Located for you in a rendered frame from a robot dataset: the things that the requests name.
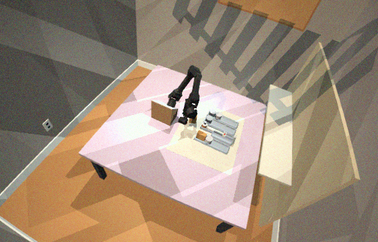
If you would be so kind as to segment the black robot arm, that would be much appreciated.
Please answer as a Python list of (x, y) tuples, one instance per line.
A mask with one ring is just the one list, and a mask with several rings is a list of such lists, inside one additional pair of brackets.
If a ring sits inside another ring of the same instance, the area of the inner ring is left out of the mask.
[(186, 110), (188, 118), (195, 119), (197, 116), (197, 110), (194, 110), (194, 108), (197, 108), (198, 103), (199, 103), (199, 86), (200, 86), (200, 82), (202, 78), (202, 74), (199, 68), (193, 65), (189, 67), (187, 76), (184, 78), (184, 80), (181, 82), (178, 88), (174, 89), (168, 95), (169, 101), (167, 105), (172, 108), (175, 107), (176, 101), (179, 101), (180, 98), (183, 96), (182, 92), (184, 88), (186, 88), (186, 86), (188, 85), (188, 83), (190, 82), (192, 78), (194, 78), (193, 89), (192, 89), (192, 92), (189, 94), (189, 98), (185, 99), (184, 109)]

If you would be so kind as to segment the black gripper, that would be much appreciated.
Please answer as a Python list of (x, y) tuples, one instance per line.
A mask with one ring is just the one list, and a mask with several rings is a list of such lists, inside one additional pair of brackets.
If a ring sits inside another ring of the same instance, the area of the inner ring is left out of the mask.
[(187, 119), (187, 113), (186, 113), (186, 110), (183, 108), (183, 116), (184, 117), (180, 117), (178, 122), (181, 123), (181, 124), (186, 124), (188, 119)]

